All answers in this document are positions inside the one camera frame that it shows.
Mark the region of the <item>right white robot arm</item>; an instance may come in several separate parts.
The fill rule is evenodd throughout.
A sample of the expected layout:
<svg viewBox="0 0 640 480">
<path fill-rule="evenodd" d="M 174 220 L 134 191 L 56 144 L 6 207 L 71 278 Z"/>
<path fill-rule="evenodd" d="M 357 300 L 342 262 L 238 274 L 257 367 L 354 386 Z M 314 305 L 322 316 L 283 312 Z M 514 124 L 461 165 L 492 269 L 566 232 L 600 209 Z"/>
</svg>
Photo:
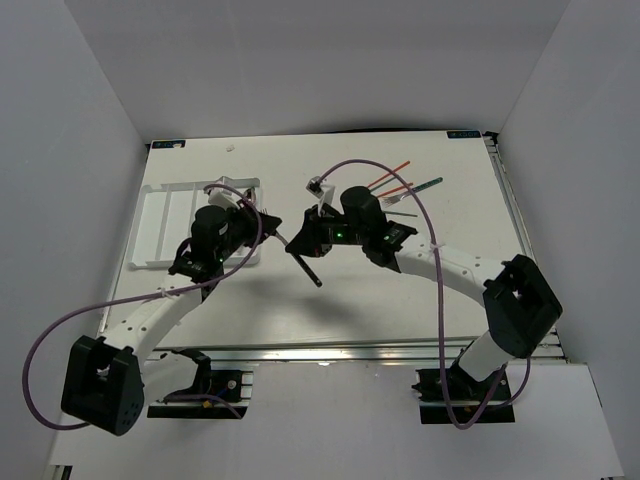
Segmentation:
<svg viewBox="0 0 640 480">
<path fill-rule="evenodd" d="M 438 246 L 415 228 L 389 220 L 364 186 L 344 191 L 340 210 L 331 205 L 333 186 L 313 178 L 307 189 L 318 202 L 305 211 L 287 252 L 321 258 L 335 245 L 359 246 L 379 267 L 441 280 L 484 308 L 487 331 L 445 372 L 447 387 L 457 399 L 487 392 L 496 372 L 513 359 L 528 358 L 562 315 L 558 298 L 527 256 L 500 262 Z"/>
</svg>

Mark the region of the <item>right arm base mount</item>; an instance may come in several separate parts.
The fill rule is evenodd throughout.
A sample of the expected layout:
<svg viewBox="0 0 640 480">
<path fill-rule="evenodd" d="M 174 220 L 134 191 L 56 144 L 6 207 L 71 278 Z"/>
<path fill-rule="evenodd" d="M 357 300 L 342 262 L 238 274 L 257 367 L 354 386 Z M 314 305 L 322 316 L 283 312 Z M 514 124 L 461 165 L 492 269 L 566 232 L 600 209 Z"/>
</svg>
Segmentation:
<svg viewBox="0 0 640 480">
<path fill-rule="evenodd" d="M 452 411 L 458 422 L 468 423 L 472 419 L 496 378 L 499 378 L 499 384 L 476 423 L 509 424 L 516 421 L 513 407 L 511 405 L 502 406 L 502 403 L 512 397 L 509 382 L 504 373 L 499 374 L 496 371 L 483 382 L 471 387 L 457 385 L 451 379 L 447 379 Z M 438 368 L 417 370 L 416 383 L 412 385 L 412 389 L 418 396 L 422 425 L 451 424 L 446 410 Z"/>
</svg>

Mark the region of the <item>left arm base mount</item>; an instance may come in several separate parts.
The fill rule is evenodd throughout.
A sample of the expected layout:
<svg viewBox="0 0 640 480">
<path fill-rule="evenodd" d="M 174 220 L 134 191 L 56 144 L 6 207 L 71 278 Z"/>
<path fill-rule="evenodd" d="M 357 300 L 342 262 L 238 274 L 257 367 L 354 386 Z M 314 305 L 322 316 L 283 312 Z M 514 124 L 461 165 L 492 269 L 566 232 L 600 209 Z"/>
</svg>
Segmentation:
<svg viewBox="0 0 640 480">
<path fill-rule="evenodd" d="M 150 419 L 240 420 L 252 396 L 253 372 L 217 367 L 191 348 L 163 352 L 145 363 Z"/>
</svg>

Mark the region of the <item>green handled fork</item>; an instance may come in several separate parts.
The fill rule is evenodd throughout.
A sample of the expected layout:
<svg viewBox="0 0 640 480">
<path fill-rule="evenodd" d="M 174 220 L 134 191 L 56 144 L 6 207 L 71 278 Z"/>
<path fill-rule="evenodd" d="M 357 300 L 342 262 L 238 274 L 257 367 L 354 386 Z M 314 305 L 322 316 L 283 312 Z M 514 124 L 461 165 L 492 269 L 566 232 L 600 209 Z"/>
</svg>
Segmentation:
<svg viewBox="0 0 640 480">
<path fill-rule="evenodd" d="M 431 187 L 434 187 L 436 185 L 439 185 L 443 182 L 443 178 L 442 177 L 438 177 L 435 178 L 433 180 L 430 180 L 428 182 L 425 182 L 423 184 L 420 184 L 416 187 L 413 187 L 410 191 L 404 192 L 404 193 L 399 193 L 393 196 L 389 196 L 389 197 L 384 197 L 382 200 L 382 205 L 383 206 L 392 206 L 395 205 L 399 202 L 401 202 L 402 200 L 411 197 L 413 194 L 418 194 L 424 190 L 427 190 Z"/>
</svg>

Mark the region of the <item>black handled fork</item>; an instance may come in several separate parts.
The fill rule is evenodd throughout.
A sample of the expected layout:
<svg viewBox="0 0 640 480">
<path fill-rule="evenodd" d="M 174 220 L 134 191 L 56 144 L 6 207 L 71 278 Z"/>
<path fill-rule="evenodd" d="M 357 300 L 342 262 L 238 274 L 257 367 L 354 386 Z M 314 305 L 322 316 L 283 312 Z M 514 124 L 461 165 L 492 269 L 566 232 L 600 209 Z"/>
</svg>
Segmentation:
<svg viewBox="0 0 640 480">
<path fill-rule="evenodd" d="M 284 247 L 287 247 L 288 241 L 278 231 L 275 231 L 273 236 L 277 238 Z M 317 288 L 321 288 L 323 286 L 321 279 L 300 255 L 290 253 L 290 256 L 296 261 L 296 263 L 301 267 L 304 273 L 309 277 L 309 279 Z"/>
</svg>

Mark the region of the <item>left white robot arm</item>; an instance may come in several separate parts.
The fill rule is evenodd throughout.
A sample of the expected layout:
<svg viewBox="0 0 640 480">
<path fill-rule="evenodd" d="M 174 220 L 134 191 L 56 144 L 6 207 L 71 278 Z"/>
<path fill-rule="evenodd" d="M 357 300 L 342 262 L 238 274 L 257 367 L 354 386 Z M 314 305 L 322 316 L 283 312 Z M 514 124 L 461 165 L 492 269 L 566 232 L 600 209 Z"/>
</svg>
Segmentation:
<svg viewBox="0 0 640 480">
<path fill-rule="evenodd" d="M 225 275 L 224 263 L 242 247 L 252 249 L 281 225 L 277 216 L 226 196 L 198 209 L 190 235 L 178 247 L 168 274 L 126 319 L 97 338 L 72 346 L 61 408 L 92 426 L 121 436 L 144 408 L 180 390 L 199 399 L 211 387 L 209 361 L 195 350 L 150 355 L 180 321 L 200 307 Z"/>
</svg>

